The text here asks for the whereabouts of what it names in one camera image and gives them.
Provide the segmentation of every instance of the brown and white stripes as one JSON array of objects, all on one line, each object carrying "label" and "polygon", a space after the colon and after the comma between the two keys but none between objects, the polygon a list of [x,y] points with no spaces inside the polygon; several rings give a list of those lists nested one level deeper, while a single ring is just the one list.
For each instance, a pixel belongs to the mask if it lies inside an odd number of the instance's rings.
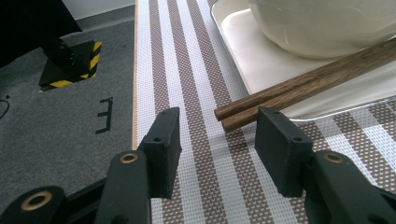
[{"label": "brown and white stripes", "polygon": [[[210,6],[214,0],[139,0],[135,141],[144,136],[155,115],[180,107],[183,152],[172,201],[153,203],[159,223],[306,223],[304,198],[283,199],[258,159],[254,127],[225,134],[213,109],[230,103],[221,52],[214,46]],[[394,166],[384,141],[395,141],[395,104],[367,110],[372,119],[350,113],[300,124],[314,150],[347,154],[372,183],[394,192]],[[362,128],[376,122],[375,129]],[[381,141],[378,132],[389,138]]]}]

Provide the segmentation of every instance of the black cable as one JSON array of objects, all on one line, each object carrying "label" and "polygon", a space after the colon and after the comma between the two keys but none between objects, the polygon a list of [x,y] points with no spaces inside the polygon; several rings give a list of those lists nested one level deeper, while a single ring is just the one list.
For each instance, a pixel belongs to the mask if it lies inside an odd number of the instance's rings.
[{"label": "black cable", "polygon": [[8,109],[9,109],[9,102],[8,102],[8,101],[5,101],[5,100],[0,100],[0,102],[4,102],[4,103],[7,104],[6,110],[5,110],[5,111],[3,112],[3,114],[0,116],[0,119],[2,119],[3,116],[8,112]]}]

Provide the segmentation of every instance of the yellow and black hazard tape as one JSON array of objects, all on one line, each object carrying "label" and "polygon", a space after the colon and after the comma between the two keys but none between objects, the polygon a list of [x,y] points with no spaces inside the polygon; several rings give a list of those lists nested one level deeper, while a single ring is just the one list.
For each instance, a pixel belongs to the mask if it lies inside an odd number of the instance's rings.
[{"label": "yellow and black hazard tape", "polygon": [[96,77],[96,69],[99,63],[99,57],[100,57],[100,50],[102,47],[102,42],[95,42],[93,45],[93,50],[92,50],[92,54],[91,54],[91,64],[90,64],[90,70],[88,71],[87,74],[81,75],[79,77],[71,77],[69,79],[64,79],[64,80],[59,80],[59,81],[55,81],[50,83],[48,86],[46,87],[42,87],[40,89],[40,92],[43,91],[49,91],[49,90],[53,90],[56,88],[61,88],[64,86],[68,86],[71,85],[75,82],[79,82],[91,77]]}]

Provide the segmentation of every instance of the black stand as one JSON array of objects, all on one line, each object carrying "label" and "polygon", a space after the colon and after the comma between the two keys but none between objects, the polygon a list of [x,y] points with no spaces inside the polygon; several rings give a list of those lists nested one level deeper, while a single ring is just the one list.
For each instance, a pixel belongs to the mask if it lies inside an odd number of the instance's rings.
[{"label": "black stand", "polygon": [[17,13],[11,14],[14,23],[40,46],[48,56],[39,86],[42,91],[59,88],[92,77],[95,42],[69,48],[48,27],[48,22],[24,1],[9,1]]}]

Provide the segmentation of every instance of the white bowl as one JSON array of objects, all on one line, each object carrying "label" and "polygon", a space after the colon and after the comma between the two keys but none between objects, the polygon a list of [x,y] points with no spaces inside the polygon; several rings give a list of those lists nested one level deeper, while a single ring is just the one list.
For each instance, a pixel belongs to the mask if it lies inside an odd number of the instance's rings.
[{"label": "white bowl", "polygon": [[264,34],[306,58],[354,53],[396,35],[396,0],[249,0]]}]

